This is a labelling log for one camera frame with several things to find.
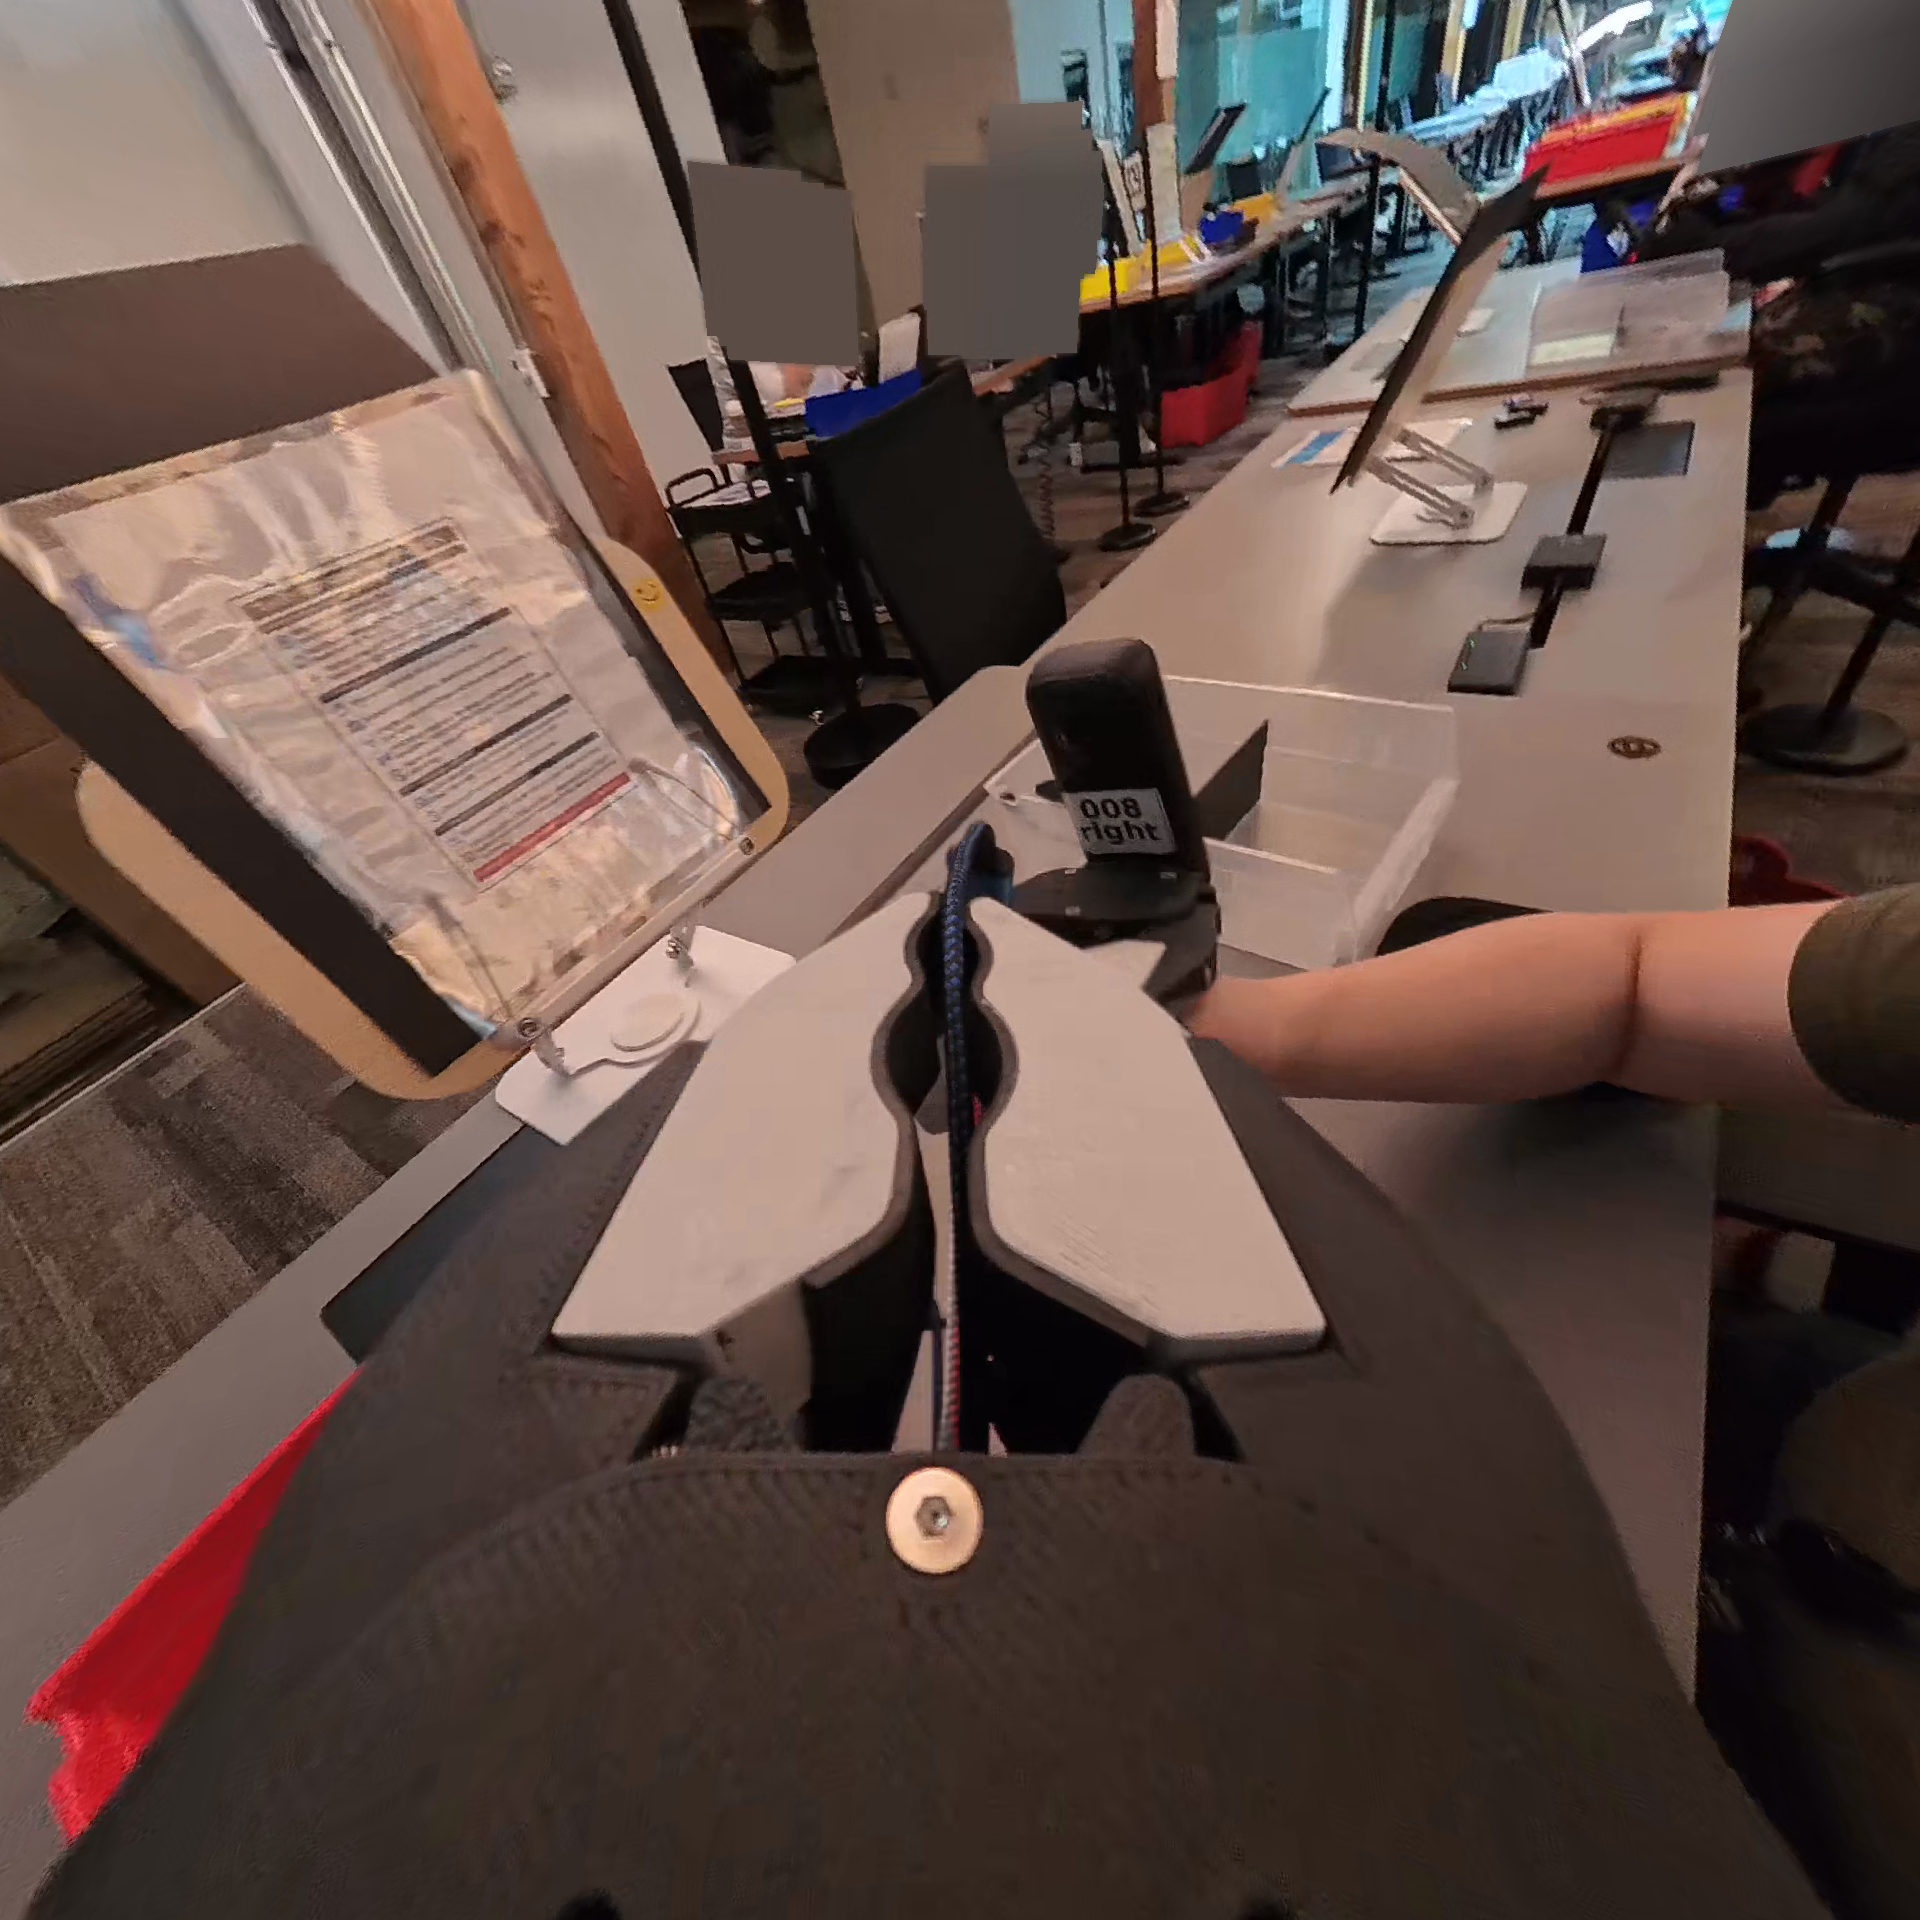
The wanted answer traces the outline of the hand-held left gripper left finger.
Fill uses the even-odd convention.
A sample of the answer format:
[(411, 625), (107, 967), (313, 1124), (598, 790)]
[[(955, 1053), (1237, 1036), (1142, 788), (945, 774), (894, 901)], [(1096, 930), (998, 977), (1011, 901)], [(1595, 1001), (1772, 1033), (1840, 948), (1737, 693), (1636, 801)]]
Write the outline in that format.
[(932, 894), (898, 897), (732, 1014), (584, 1265), (556, 1343), (846, 1361), (901, 1324), (916, 1348), (937, 1247), (920, 1129), (942, 1075), (932, 922)]

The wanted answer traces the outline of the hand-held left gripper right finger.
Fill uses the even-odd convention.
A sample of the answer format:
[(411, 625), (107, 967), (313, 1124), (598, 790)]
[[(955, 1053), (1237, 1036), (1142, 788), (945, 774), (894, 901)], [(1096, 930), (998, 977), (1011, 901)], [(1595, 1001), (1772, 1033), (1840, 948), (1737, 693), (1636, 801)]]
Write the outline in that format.
[(1145, 957), (996, 901), (970, 923), (998, 1045), (968, 1175), (980, 1253), (1166, 1361), (1316, 1348), (1329, 1319)]

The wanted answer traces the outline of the clear plastic bin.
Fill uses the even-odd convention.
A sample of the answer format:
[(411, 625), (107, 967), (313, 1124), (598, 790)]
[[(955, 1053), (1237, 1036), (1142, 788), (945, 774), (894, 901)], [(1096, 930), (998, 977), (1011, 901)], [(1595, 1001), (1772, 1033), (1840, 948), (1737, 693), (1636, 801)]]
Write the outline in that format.
[(1216, 939), (1291, 972), (1364, 956), (1398, 909), (1456, 795), (1456, 717), (1324, 687), (1169, 678), (1206, 835), (1210, 882), (1178, 876), (1170, 805), (1141, 780), (1067, 795), (1027, 743), (980, 818), (1022, 909), (1064, 937), (1162, 937), (1216, 906)]

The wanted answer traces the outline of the red plastic bin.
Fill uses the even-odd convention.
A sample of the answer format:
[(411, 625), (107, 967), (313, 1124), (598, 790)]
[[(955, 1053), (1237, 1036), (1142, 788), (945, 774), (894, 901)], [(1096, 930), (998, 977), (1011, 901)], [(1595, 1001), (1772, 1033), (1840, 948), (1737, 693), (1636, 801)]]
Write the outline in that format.
[(26, 1722), (58, 1743), (45, 1805), (61, 1842), (85, 1834), (173, 1715), (288, 1484), (352, 1385), (348, 1377), (313, 1406), (30, 1697)]
[(1205, 449), (1230, 434), (1251, 410), (1261, 365), (1261, 326), (1244, 321), (1206, 370), (1160, 401), (1160, 444)]

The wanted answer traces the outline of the person's right forearm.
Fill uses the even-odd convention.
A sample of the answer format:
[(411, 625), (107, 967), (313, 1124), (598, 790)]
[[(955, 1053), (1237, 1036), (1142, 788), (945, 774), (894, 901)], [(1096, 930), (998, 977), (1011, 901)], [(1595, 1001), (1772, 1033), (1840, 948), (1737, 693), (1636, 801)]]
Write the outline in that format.
[(1789, 1022), (1821, 903), (1544, 914), (1352, 967), (1220, 979), (1184, 1014), (1285, 1097), (1498, 1103), (1619, 1087), (1689, 1107), (1821, 1108)]

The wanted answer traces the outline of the black office chair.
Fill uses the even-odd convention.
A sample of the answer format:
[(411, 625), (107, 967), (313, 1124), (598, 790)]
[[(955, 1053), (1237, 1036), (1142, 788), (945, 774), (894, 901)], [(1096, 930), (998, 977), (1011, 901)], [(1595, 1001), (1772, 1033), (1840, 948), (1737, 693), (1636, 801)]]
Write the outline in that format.
[(968, 370), (814, 437), (811, 463), (936, 705), (1066, 625), (1060, 571)]

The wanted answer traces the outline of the black foam pad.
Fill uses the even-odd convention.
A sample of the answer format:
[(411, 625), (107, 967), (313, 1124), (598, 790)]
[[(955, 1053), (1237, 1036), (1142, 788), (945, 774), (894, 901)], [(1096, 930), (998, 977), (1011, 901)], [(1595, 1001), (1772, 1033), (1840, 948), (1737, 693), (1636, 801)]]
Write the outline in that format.
[(1436, 897), (1405, 906), (1381, 933), (1376, 956), (1404, 953), (1462, 930), (1489, 927), (1538, 914), (1541, 908), (1475, 897)]

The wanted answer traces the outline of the tablet on metal stand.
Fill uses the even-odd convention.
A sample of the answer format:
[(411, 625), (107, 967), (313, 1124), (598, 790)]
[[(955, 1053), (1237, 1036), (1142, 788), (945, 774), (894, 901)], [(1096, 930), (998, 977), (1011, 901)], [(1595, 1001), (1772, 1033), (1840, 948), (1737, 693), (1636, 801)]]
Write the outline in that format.
[(1525, 175), (1472, 218), (1336, 474), (1332, 493), (1356, 489), (1363, 481), (1398, 493), (1398, 503), (1374, 529), (1374, 545), (1493, 545), (1520, 513), (1522, 485), (1494, 481), (1453, 444), (1420, 427), (1414, 415), (1498, 271), (1506, 236), (1528, 225), (1538, 193), (1538, 179)]

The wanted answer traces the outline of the instruction sheet in sleeve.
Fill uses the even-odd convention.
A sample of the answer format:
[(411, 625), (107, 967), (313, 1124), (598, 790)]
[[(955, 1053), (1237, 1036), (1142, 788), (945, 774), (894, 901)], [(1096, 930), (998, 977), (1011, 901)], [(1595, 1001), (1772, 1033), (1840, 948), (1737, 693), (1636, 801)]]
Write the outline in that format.
[(421, 1075), (777, 811), (475, 375), (5, 501), (5, 675)]

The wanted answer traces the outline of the clear plastic tray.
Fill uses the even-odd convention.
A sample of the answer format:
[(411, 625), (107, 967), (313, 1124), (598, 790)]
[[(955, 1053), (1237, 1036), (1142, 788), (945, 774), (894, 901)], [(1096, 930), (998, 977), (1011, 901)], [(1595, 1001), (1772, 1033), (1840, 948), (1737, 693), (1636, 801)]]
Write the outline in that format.
[(1674, 361), (1691, 357), (1721, 326), (1732, 282), (1721, 249), (1662, 257), (1619, 267), (1617, 357)]

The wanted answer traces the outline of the wood-backed screen white stand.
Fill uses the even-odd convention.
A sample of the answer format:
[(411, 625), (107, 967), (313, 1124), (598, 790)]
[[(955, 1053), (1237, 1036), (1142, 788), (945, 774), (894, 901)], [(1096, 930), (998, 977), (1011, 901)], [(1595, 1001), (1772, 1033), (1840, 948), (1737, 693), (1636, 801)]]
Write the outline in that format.
[[(510, 446), (540, 470), (481, 375), (433, 375), (306, 247), (10, 285), (3, 322), (5, 501), (454, 375), (477, 377), (508, 426)], [(653, 609), (664, 597), (673, 598), (634, 550), (587, 529), (584, 532), (636, 604)], [(700, 693), (730, 684), (681, 609), (664, 629), (668, 650), (688, 667)], [(70, 809), (99, 863), (355, 1079), (386, 1097), (436, 1099), (497, 1086), (497, 1103), (508, 1115), (554, 1142), (568, 1142), (630, 1092), (670, 1050), (708, 1039), (787, 967), (779, 951), (693, 927), (706, 903), (779, 837), (787, 821), (777, 756), (734, 691), (753, 724), (749, 734), (734, 734), (734, 743), (757, 774), (772, 774), (776, 788), (776, 813), (754, 850), (728, 863), (673, 919), (629, 943), (596, 989), (560, 1011), (557, 1020), (526, 1018), (510, 1036), (470, 1047), (450, 1070), (421, 1075), (112, 780), (94, 770), (81, 743), (45, 708), (6, 675), (5, 684), (81, 753)]]

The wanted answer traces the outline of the wooden post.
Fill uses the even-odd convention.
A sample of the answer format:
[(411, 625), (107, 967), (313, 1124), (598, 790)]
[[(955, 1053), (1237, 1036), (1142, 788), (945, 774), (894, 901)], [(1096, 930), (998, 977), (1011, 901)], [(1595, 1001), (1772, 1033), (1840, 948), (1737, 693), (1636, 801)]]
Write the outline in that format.
[(372, 3), (371, 14), (465, 205), (518, 343), (533, 355), (547, 415), (592, 503), (596, 529), (649, 565), (712, 660), (737, 670), (732, 641), (714, 619), (658, 493), (457, 5)]

